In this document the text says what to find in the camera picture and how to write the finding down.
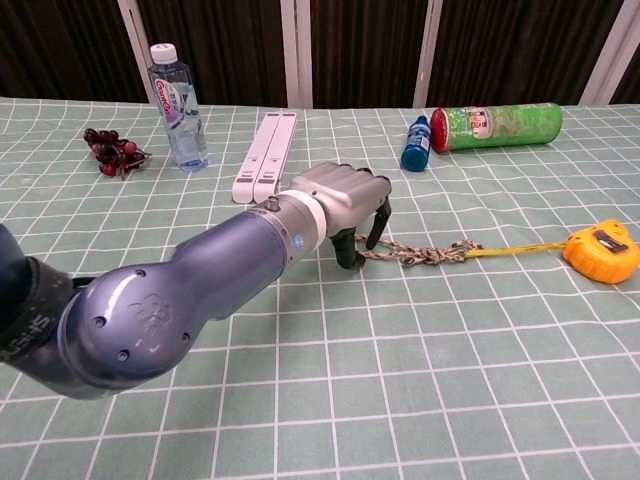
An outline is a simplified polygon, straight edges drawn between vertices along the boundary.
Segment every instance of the red lid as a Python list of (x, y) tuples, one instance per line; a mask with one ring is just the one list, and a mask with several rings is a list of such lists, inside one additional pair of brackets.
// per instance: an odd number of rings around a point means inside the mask
[(449, 149), (447, 131), (447, 114), (442, 108), (436, 108), (431, 115), (431, 146), (438, 153)]

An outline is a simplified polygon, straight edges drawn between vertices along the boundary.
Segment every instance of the tablecloth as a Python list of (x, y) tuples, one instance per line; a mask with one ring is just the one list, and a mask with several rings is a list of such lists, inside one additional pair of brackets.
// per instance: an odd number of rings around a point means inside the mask
[[(231, 185), (272, 110), (201, 107), (210, 165), (186, 174), (154, 106), (0, 99), (2, 223), (74, 276), (166, 259), (246, 208)], [(412, 246), (558, 242), (607, 218), (640, 239), (640, 106), (563, 107), (548, 145), (403, 170), (408, 126), (431, 111), (298, 110), (282, 183), (323, 161), (386, 175), (383, 238)], [(102, 175), (87, 127), (150, 163)], [(597, 283), (559, 251), (350, 272), (327, 241), (126, 393), (63, 398), (1, 366), (1, 476), (638, 479), (639, 305), (640, 275)]]

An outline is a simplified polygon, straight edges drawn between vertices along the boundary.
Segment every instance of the green can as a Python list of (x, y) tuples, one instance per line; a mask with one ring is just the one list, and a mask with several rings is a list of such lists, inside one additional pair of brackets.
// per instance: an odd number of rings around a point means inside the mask
[(549, 143), (560, 133), (562, 111), (555, 103), (495, 107), (437, 108), (431, 116), (433, 149), (502, 147)]

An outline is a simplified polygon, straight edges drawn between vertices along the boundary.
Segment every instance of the red grape bunch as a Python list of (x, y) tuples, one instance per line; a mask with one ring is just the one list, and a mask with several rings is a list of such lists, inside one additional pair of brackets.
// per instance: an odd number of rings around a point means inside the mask
[(139, 168), (151, 156), (140, 150), (135, 142), (120, 138), (115, 130), (87, 128), (83, 138), (100, 162), (100, 171), (108, 177), (120, 173), (124, 180), (125, 173)]

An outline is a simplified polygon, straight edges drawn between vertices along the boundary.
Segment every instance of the blue bottle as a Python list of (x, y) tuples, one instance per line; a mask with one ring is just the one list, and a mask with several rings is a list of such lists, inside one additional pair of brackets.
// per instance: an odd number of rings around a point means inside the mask
[(421, 172), (429, 163), (431, 149), (431, 126), (427, 117), (421, 115), (409, 127), (407, 144), (404, 147), (400, 162), (410, 172)]
[(148, 74), (173, 161), (186, 172), (198, 171), (209, 160), (189, 66), (178, 60), (176, 48), (170, 43), (153, 45), (151, 58)]

